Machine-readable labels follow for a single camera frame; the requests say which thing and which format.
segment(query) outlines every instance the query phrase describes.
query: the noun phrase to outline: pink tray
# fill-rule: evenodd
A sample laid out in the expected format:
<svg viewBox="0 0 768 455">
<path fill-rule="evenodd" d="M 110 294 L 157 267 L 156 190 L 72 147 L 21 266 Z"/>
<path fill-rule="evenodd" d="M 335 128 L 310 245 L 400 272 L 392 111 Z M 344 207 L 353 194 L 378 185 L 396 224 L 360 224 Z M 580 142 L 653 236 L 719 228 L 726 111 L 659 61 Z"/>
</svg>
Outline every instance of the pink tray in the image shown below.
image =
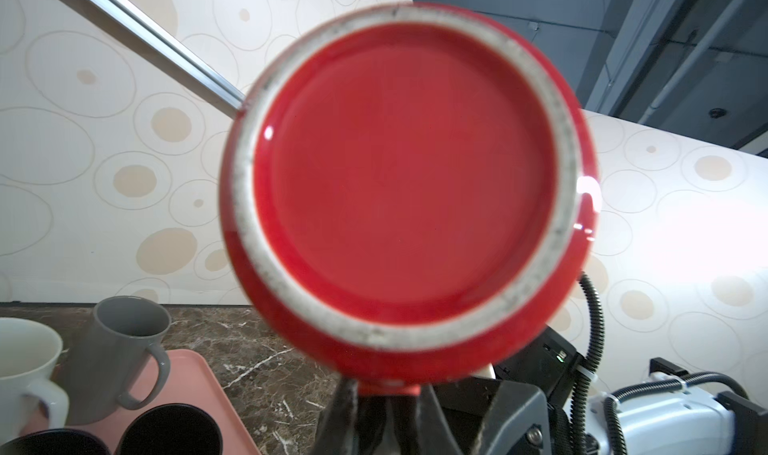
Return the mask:
<svg viewBox="0 0 768 455">
<path fill-rule="evenodd" d="M 114 451 L 130 422 L 150 408 L 166 403 L 188 403 L 202 408 L 212 416 L 221 429 L 224 455 L 261 455 L 243 422 L 237 416 L 214 372 L 202 355 L 192 350 L 169 350 L 170 375 L 158 397 L 145 408 L 136 411 L 118 408 L 102 421 L 76 427 L 101 438 Z M 158 363 L 150 358 L 147 366 L 130 389 L 130 394 L 143 400 L 158 379 Z M 44 430 L 48 421 L 36 413 L 22 433 Z"/>
</svg>

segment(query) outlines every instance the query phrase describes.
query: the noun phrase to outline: red mug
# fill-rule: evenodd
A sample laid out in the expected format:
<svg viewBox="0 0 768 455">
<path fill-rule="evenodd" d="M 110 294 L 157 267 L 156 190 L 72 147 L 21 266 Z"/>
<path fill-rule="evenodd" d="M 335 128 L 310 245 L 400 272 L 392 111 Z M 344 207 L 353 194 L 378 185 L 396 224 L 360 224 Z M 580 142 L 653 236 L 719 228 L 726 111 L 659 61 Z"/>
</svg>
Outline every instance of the red mug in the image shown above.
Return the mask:
<svg viewBox="0 0 768 455">
<path fill-rule="evenodd" d="M 492 20 L 378 6 L 304 35 L 224 150 L 237 277 L 270 325 L 381 387 L 522 348 L 577 280 L 600 188 L 578 102 Z"/>
</svg>

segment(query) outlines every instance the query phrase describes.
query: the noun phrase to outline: white mug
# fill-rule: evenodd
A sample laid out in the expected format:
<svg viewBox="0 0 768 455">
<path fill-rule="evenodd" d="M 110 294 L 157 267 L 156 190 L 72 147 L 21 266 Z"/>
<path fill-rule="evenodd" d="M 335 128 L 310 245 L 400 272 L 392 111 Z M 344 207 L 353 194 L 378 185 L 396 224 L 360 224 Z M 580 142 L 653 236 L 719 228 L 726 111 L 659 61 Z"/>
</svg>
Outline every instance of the white mug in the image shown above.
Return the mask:
<svg viewBox="0 0 768 455">
<path fill-rule="evenodd" d="M 50 381 L 62 338 L 36 321 L 0 318 L 0 445 L 13 440 L 43 401 L 48 428 L 67 420 L 67 393 Z"/>
</svg>

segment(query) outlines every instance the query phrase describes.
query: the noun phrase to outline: gray mug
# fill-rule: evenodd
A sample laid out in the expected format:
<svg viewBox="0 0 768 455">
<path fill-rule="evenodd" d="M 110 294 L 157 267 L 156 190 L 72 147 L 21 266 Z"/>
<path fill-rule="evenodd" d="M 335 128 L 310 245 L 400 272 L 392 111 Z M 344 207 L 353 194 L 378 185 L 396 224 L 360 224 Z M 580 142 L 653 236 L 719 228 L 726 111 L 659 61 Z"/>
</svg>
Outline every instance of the gray mug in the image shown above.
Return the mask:
<svg viewBox="0 0 768 455">
<path fill-rule="evenodd" d="M 118 409 L 146 407 L 163 389 L 170 360 L 160 346 L 170 315 L 153 301 L 111 297 L 93 309 L 91 321 L 55 377 L 69 395 L 67 425 L 85 425 Z M 128 392 L 149 356 L 158 361 L 158 381 L 142 401 Z"/>
</svg>

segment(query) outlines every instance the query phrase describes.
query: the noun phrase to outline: wallpaper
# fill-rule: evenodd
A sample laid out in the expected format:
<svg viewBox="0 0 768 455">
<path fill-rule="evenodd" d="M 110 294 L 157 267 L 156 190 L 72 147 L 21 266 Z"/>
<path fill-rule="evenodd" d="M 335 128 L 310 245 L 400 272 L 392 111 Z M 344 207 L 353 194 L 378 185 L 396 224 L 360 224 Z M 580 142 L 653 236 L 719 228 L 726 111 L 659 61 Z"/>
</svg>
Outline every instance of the wallpaper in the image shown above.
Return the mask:
<svg viewBox="0 0 768 455">
<path fill-rule="evenodd" d="M 399 0 L 131 0 L 236 87 Z M 0 0 L 0 302 L 244 304 L 216 210 L 231 120 L 58 0 Z"/>
<path fill-rule="evenodd" d="M 585 267 L 607 334 L 593 392 L 639 383 L 664 357 L 727 373 L 768 406 L 768 160 L 584 114 L 603 195 Z M 581 288 L 550 325 L 584 353 Z"/>
<path fill-rule="evenodd" d="M 246 90 L 284 47 L 395 0 L 131 0 Z M 651 357 L 768 405 L 768 160 L 586 112 L 603 211 L 595 390 Z M 238 305 L 216 212 L 230 120 L 57 0 L 0 0 L 0 302 Z M 551 325 L 584 351 L 575 287 Z"/>
</svg>

